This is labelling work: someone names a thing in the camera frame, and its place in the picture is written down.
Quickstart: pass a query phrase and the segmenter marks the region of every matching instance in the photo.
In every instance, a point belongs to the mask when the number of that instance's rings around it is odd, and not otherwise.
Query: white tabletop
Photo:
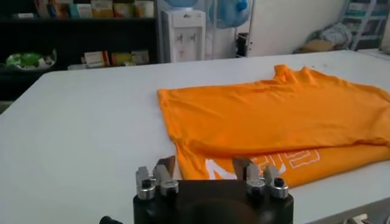
[[[390,91],[388,61],[347,51],[46,74],[0,115],[0,223],[133,223],[137,167],[175,154],[156,91],[270,79],[281,63]],[[389,198],[389,170],[378,163],[293,189],[294,223]]]

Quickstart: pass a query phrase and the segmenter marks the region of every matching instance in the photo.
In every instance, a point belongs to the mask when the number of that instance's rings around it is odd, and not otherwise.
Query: orange t-shirt
[[[235,178],[232,158],[298,186],[390,159],[390,95],[303,68],[273,80],[158,91],[184,179]]]

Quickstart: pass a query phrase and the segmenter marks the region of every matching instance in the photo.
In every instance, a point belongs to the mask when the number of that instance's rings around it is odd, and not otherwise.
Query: blue fan
[[[197,0],[165,0],[172,7],[192,7]]]
[[[210,7],[210,21],[214,24],[214,4]],[[250,0],[219,0],[217,6],[217,28],[239,27],[249,19]]]

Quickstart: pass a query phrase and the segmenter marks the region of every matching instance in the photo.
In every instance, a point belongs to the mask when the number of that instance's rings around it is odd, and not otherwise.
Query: shelf
[[[365,16],[344,16],[344,19],[359,19],[359,20],[363,20],[365,18]],[[387,19],[387,16],[370,16],[370,19],[369,21],[371,20],[384,20],[384,19]]]
[[[32,18],[32,19],[0,19],[3,24],[96,24],[96,23],[155,23],[155,18]]]

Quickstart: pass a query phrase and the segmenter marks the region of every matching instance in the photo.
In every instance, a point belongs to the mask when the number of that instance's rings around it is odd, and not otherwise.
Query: bookshelf
[[[23,72],[0,67],[0,100],[17,99],[44,73],[80,64],[85,52],[148,50],[150,63],[158,63],[155,18],[11,19],[0,16],[0,27],[1,63],[17,52],[57,51],[56,64],[45,71]]]

